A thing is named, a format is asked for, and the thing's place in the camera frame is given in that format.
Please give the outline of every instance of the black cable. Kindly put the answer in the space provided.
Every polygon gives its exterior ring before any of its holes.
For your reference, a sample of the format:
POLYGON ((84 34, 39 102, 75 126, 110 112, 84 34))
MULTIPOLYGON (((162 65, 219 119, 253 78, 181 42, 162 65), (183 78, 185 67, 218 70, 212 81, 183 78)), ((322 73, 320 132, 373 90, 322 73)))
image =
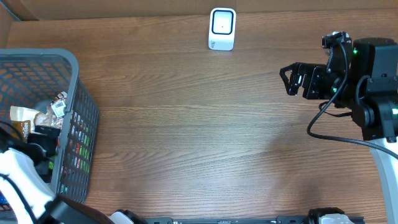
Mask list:
POLYGON ((24 140, 24 138, 22 137, 21 133, 13 125, 11 125, 11 124, 9 124, 9 123, 7 123, 5 121, 0 121, 0 123, 1 124, 5 124, 6 126, 9 126, 12 130, 14 130, 17 133, 17 135, 19 137, 19 140, 22 140, 22 141, 24 140))
MULTIPOLYGON (((328 103, 327 101, 325 101, 323 103, 320 103, 319 104, 319 110, 321 111, 322 110, 322 106, 327 104, 327 103, 328 103)), ((330 116, 334 116, 336 118, 342 118, 342 117, 345 117, 345 116, 352 116, 353 112, 345 112, 345 113, 341 113, 341 114, 331 114, 331 113, 325 112, 325 114, 328 114, 330 116)))
POLYGON ((347 82, 347 77, 348 77, 348 60, 347 60, 347 54, 346 54, 346 50, 343 47, 343 44, 341 42, 339 42, 339 45, 343 51, 343 55, 344 55, 344 59, 345 59, 345 75, 344 75, 344 79, 343 82, 341 83, 340 87, 337 89, 336 94, 328 101, 328 103, 326 104, 326 106, 319 111, 319 113, 317 115, 315 115, 315 117, 311 120, 310 124, 307 127, 307 134, 309 134, 310 136, 314 137, 314 138, 318 138, 318 139, 325 139, 325 140, 332 140, 332 141, 341 141, 341 142, 348 142, 348 143, 353 143, 353 144, 359 144, 359 145, 363 145, 363 146, 367 146, 367 147, 372 147, 375 148, 377 150, 380 150, 382 152, 385 152, 387 154, 389 154, 390 156, 398 159, 398 154, 392 152, 389 149, 386 149, 385 147, 382 146, 378 146, 377 144, 373 144, 370 142, 366 142, 366 141, 361 141, 361 140, 356 140, 356 139, 349 139, 349 138, 341 138, 341 137, 335 137, 335 136, 325 136, 325 135, 321 135, 321 134, 314 134, 311 132, 311 128, 313 126, 313 124, 317 121, 317 119, 326 111, 326 109, 328 109, 328 107, 334 102, 334 100, 336 99, 336 97, 340 94, 340 92, 343 90, 346 82, 347 82))
POLYGON ((21 202, 24 204, 24 207, 29 214, 30 218, 32 219, 33 224, 37 223, 37 219, 33 213, 32 208, 30 207, 29 203, 27 203, 26 198, 22 194, 21 190, 19 190, 18 186, 14 183, 14 181, 11 180, 11 178, 8 177, 8 175, 5 174, 0 174, 0 177, 2 177, 4 180, 8 181, 11 186, 14 188, 15 192, 17 193, 18 197, 20 198, 21 202))
POLYGON ((371 78, 369 75, 364 75, 362 76, 359 81, 358 84, 356 84, 356 88, 355 88, 355 103, 356 104, 360 104, 359 103, 359 89, 361 88, 362 82, 367 79, 367 78, 371 78))

